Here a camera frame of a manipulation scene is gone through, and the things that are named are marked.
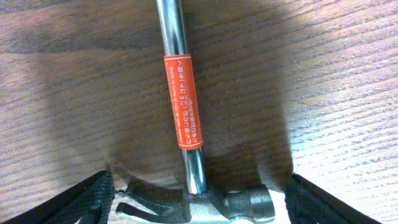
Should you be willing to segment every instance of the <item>hammer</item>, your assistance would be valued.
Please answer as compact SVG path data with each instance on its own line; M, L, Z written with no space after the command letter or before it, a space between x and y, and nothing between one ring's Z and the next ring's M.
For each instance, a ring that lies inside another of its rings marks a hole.
M165 49L165 67L182 154L186 189L181 202L156 200L129 187L125 196L152 212L120 203L116 213L136 223L269 223L275 211L265 185L221 193L207 184L203 165L201 126L188 53L182 0L157 0Z

